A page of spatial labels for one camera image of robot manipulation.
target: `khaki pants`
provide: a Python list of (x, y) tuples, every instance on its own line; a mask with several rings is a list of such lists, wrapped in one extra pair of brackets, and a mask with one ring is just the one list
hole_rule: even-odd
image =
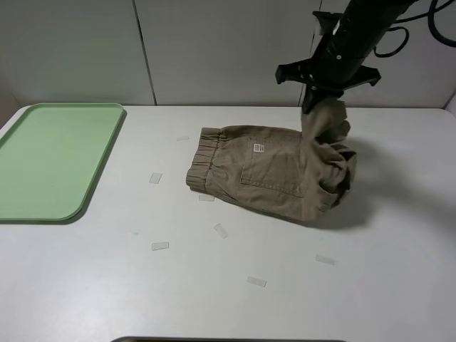
[(302, 115), (302, 132), (284, 128), (203, 128), (187, 185), (226, 202), (309, 221), (348, 193), (356, 154), (340, 144), (345, 105), (328, 99)]

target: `pant pocket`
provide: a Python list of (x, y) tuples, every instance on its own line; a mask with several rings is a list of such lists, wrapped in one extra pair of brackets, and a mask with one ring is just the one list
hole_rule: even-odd
[(241, 183), (303, 197), (305, 161), (300, 138), (249, 138)]

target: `plastic tray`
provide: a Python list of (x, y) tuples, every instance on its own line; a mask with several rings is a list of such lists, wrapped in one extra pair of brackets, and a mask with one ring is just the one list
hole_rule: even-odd
[(26, 109), (0, 139), (0, 223), (59, 222), (77, 214), (123, 113), (115, 103)]

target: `white table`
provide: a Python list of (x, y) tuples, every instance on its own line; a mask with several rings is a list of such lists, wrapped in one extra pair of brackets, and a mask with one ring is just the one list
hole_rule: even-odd
[[(356, 181), (315, 229), (199, 202), (185, 184), (201, 127), (299, 129), (298, 108), (125, 109), (85, 216), (66, 226), (0, 226), (1, 342), (456, 341), (451, 114), (350, 109)], [(182, 135), (190, 140), (176, 141)], [(163, 174), (158, 185), (148, 182), (153, 172)], [(170, 248), (152, 252), (153, 242)]]

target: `tape strip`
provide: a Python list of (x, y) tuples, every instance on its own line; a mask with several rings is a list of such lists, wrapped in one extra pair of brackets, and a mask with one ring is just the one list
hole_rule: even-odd
[(215, 197), (212, 195), (202, 194), (199, 196), (199, 200), (204, 202), (213, 202), (215, 200)]
[(151, 184), (158, 184), (160, 182), (160, 178), (162, 177), (161, 173), (152, 173), (152, 177), (149, 180)]
[(253, 284), (253, 285), (257, 285), (257, 286), (261, 286), (261, 287), (265, 287), (266, 286), (266, 280), (254, 278), (253, 276), (248, 276), (247, 277), (247, 283), (250, 283), (250, 284)]
[(158, 251), (160, 249), (166, 249), (166, 248), (170, 248), (169, 242), (156, 242), (156, 243), (152, 244), (153, 251)]
[(219, 233), (219, 235), (222, 239), (225, 239), (226, 237), (228, 237), (227, 231), (220, 223), (217, 226), (215, 226), (214, 229), (217, 233)]
[(324, 264), (333, 265), (333, 266), (336, 264), (336, 260), (328, 258), (327, 256), (324, 256), (324, 255), (320, 255), (320, 254), (317, 254), (315, 256), (315, 260), (318, 262), (323, 262)]

